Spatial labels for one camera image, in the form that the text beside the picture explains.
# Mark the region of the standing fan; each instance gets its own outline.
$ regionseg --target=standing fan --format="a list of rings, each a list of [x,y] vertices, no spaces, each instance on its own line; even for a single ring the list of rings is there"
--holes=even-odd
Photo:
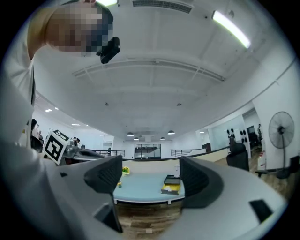
[[[294,121],[287,112],[277,112],[269,123],[269,137],[276,148],[283,148],[283,168],[277,172],[279,179],[287,178],[290,172],[285,168],[285,148],[294,137]]]

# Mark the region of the fan stand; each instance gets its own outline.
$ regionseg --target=fan stand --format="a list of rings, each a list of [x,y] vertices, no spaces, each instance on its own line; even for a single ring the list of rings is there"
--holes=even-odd
[[[279,134],[281,134],[282,143],[283,143],[283,168],[277,172],[276,177],[278,179],[285,179],[290,176],[290,171],[288,168],[285,168],[285,141],[283,138],[284,127],[279,126],[277,130],[278,130]]]

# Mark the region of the small box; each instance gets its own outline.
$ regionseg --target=small box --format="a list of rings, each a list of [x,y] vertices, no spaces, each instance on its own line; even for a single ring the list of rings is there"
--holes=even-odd
[[[164,181],[164,186],[161,189],[162,194],[179,195],[180,177],[175,178],[174,175],[167,175]]]

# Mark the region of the railing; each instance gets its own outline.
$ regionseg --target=railing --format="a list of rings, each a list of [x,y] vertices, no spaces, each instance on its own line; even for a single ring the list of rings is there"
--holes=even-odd
[[[194,151],[194,150],[200,150],[200,149],[185,149],[185,150],[171,149],[171,156],[175,157],[175,158],[187,156],[189,153],[191,153],[191,151]]]
[[[91,150],[101,154],[103,157],[118,156],[118,155],[122,155],[123,157],[125,157],[125,150],[97,150],[97,149],[91,149]]]

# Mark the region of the fluorescent light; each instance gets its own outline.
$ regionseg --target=fluorescent light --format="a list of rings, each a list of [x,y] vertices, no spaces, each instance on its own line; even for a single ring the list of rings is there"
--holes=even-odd
[[[227,17],[218,11],[214,11],[212,19],[227,28],[246,48],[249,48],[251,43],[246,35]]]
[[[114,5],[118,3],[118,0],[96,0],[96,2],[103,4],[104,6]]]

